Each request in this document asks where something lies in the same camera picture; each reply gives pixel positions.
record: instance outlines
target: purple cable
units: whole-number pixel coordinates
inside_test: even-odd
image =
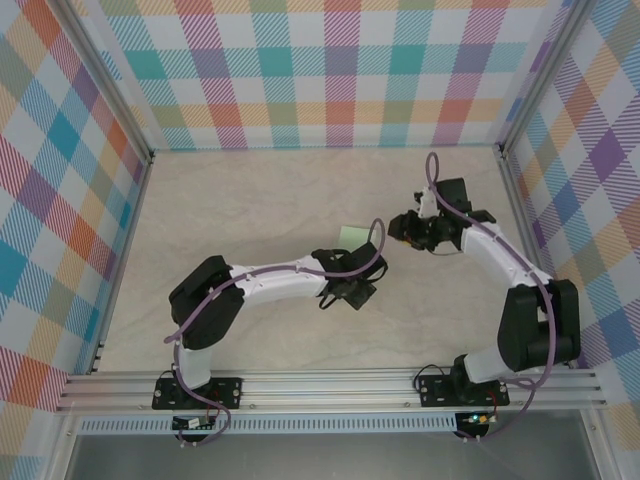
[[[191,312],[191,315],[189,315],[189,318],[187,318],[187,321],[184,322],[182,326],[178,330],[176,330],[172,335],[169,335],[167,338],[164,339],[164,343],[171,343],[178,340],[180,338],[180,335],[182,335],[187,330],[187,328],[191,326],[191,324],[195,321],[196,317],[200,315],[200,312],[204,310],[204,308],[209,304],[209,302],[211,302],[214,298],[216,298],[220,294],[220,292],[222,292],[225,288],[228,288],[231,285],[244,280],[248,276],[256,277],[258,275],[264,275],[265,273],[295,271],[299,273],[308,273],[310,275],[318,275],[320,277],[325,277],[325,278],[348,278],[348,277],[355,277],[356,275],[359,275],[362,272],[367,271],[371,266],[373,266],[378,261],[378,258],[380,258],[380,255],[382,254],[382,249],[384,248],[384,242],[386,240],[386,231],[384,227],[384,222],[379,218],[376,218],[373,221],[373,223],[371,223],[371,227],[369,228],[369,236],[367,237],[367,241],[368,242],[371,241],[376,225],[380,226],[380,231],[381,231],[380,246],[376,250],[376,253],[371,258],[371,260],[369,260],[362,267],[356,268],[351,272],[322,272],[320,270],[312,270],[306,267],[298,268],[295,265],[272,265],[269,267],[258,268],[251,272],[242,273],[236,277],[233,277],[227,280],[223,284],[219,285],[209,295],[207,295],[204,298],[204,300],[200,302],[200,305],[198,305],[196,309],[193,312]]]
[[[435,160],[435,169],[436,169],[435,179],[431,177],[430,165],[431,165],[432,158]],[[490,228],[487,228],[476,219],[468,217],[467,215],[465,215],[464,213],[456,209],[454,206],[449,204],[444,198],[442,198],[440,193],[438,193],[438,189],[436,188],[435,182],[438,180],[438,175],[440,173],[440,159],[438,158],[438,154],[436,152],[430,152],[429,155],[427,156],[427,161],[425,163],[425,171],[427,174],[427,183],[429,184],[429,190],[433,192],[434,196],[436,197],[440,205],[442,205],[444,208],[449,210],[454,215],[468,221],[469,223],[471,223],[471,225],[478,227],[484,233],[489,235],[490,238],[495,240],[502,248],[504,248],[507,251],[507,253],[516,262],[518,262],[522,266],[522,268],[524,268],[525,272],[533,279],[536,286],[540,290],[540,293],[542,294],[542,299],[544,301],[545,308],[547,309],[547,319],[549,321],[549,354],[547,355],[547,363],[544,367],[544,372],[542,373],[542,375],[540,376],[540,379],[537,382],[534,382],[531,378],[528,378],[528,377],[522,377],[520,379],[505,380],[505,383],[509,383],[511,385],[517,385],[522,389],[530,390],[531,393],[529,394],[529,398],[525,402],[522,409],[513,418],[513,420],[511,420],[511,422],[509,422],[506,426],[502,427],[500,430],[491,432],[483,437],[484,439],[495,438],[496,436],[504,432],[507,429],[507,427],[512,426],[520,418],[522,418],[522,416],[526,413],[526,411],[529,409],[529,406],[533,402],[533,398],[536,394],[536,390],[539,387],[541,387],[551,375],[551,370],[553,368],[553,364],[555,363],[555,354],[556,354],[556,320],[553,314],[551,297],[549,295],[549,292],[547,292],[547,289],[544,287],[544,284],[542,283],[542,280],[540,279],[540,277],[538,277],[538,275],[533,271],[533,269],[529,267],[529,263],[527,262],[527,260],[524,259],[513,247],[511,247],[511,245],[509,245],[507,241],[505,241],[502,237],[497,235],[494,231],[492,231]],[[471,438],[470,435],[465,434],[464,432],[460,432],[460,433],[467,438]]]
[[[227,422],[224,424],[224,426],[220,430],[218,430],[216,433],[208,435],[204,440],[200,440],[195,444],[191,442],[187,442],[184,438],[182,438],[182,430],[178,432],[178,438],[180,439],[183,445],[191,445],[193,447],[196,447],[199,445],[206,445],[207,443],[211,443],[217,438],[220,438],[220,436],[224,433],[224,431],[227,428],[229,428],[229,425],[231,425],[231,412],[227,407],[225,407],[221,403],[214,402],[213,400],[209,400],[208,398],[205,398],[202,395],[198,395],[196,392],[194,392],[189,387],[187,387],[187,384],[185,383],[184,378],[182,378],[182,372],[180,372],[180,355],[178,355],[179,348],[180,346],[178,343],[176,343],[176,346],[173,347],[173,363],[175,366],[176,378],[178,379],[178,383],[180,384],[182,389],[185,392],[187,392],[189,395],[191,395],[193,398],[195,398],[196,400],[200,400],[201,402],[204,402],[207,405],[212,406],[213,408],[218,408],[227,414]]]

